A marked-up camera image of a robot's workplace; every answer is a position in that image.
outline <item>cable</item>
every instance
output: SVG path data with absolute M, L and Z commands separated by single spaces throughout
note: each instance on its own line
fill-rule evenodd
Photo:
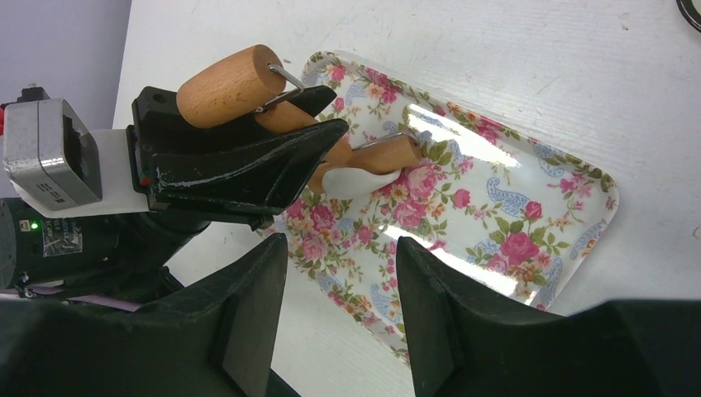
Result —
M 45 298 L 50 298 L 51 295 L 58 294 L 59 292 L 64 291 L 61 288 L 39 287 L 39 286 L 30 286 L 30 287 L 28 287 L 28 289 L 31 292 L 34 292 L 36 294 L 44 295 Z M 17 291 L 15 291 L 14 289 L 0 289 L 0 294 L 16 295 L 17 296 Z M 68 298 L 68 300 L 72 300 L 74 302 L 84 302 L 86 304 L 96 304 L 98 306 L 104 306 L 104 307 L 113 308 L 113 309 L 120 309 L 120 310 L 124 310 L 126 312 L 135 312 L 138 308 L 141 307 L 141 304 L 138 304 L 136 302 L 130 302 L 127 300 L 119 300 L 119 299 L 109 298 L 107 296 L 101 296 L 101 295 L 77 296 L 77 297 L 73 297 L 73 298 Z
M 100 275 L 96 280 L 85 280 L 82 285 L 62 289 L 61 291 L 56 292 L 55 296 L 51 296 L 51 298 L 66 300 L 80 296 L 104 294 L 122 285 L 122 283 L 129 278 L 133 271 L 134 270 L 131 267 L 117 268 L 110 273 Z M 42 294 L 39 292 L 36 293 L 37 298 L 47 298 L 42 296 Z

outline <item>wall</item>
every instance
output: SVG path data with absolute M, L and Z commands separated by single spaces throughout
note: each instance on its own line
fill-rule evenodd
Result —
M 29 84 L 112 128 L 131 0 L 0 0 L 0 103 Z M 15 195 L 4 172 L 0 197 Z

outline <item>tray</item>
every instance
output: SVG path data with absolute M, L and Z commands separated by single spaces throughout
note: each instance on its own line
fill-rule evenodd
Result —
M 338 98 L 319 118 L 348 121 L 352 146 L 409 128 L 424 161 L 366 198 L 306 189 L 265 232 L 290 264 L 408 363 L 394 262 L 414 237 L 463 274 L 547 309 L 618 207 L 608 174 L 482 114 L 392 79 L 352 55 L 319 52 L 303 71 Z

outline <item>white table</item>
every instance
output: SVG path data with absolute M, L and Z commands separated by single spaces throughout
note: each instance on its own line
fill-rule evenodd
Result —
M 256 43 L 294 74 L 317 50 L 354 52 L 609 172 L 618 215 L 554 312 L 701 299 L 701 34 L 675 1 L 134 1 L 115 127 L 131 122 L 144 86 L 177 90 Z M 212 225 L 169 265 L 189 284 L 259 240 Z M 406 367 L 289 273 L 273 361 L 282 377 L 304 396 L 412 395 Z

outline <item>wooden rolling pin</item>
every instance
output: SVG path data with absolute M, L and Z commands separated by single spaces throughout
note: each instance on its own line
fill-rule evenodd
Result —
M 353 152 L 345 165 L 323 163 L 309 180 L 308 186 L 316 194 L 324 193 L 326 172 L 336 168 L 361 168 L 375 175 L 386 175 L 421 161 L 421 147 L 408 136 L 398 136 Z
M 229 55 L 180 87 L 178 110 L 198 128 L 215 127 L 252 112 L 283 92 L 287 81 L 268 69 L 281 64 L 265 45 Z
M 289 102 L 281 102 L 267 112 L 256 113 L 255 121 L 275 134 L 285 134 L 317 123 L 302 109 Z M 332 164 L 344 165 L 351 159 L 353 149 L 346 141 L 338 141 L 327 153 L 324 160 Z

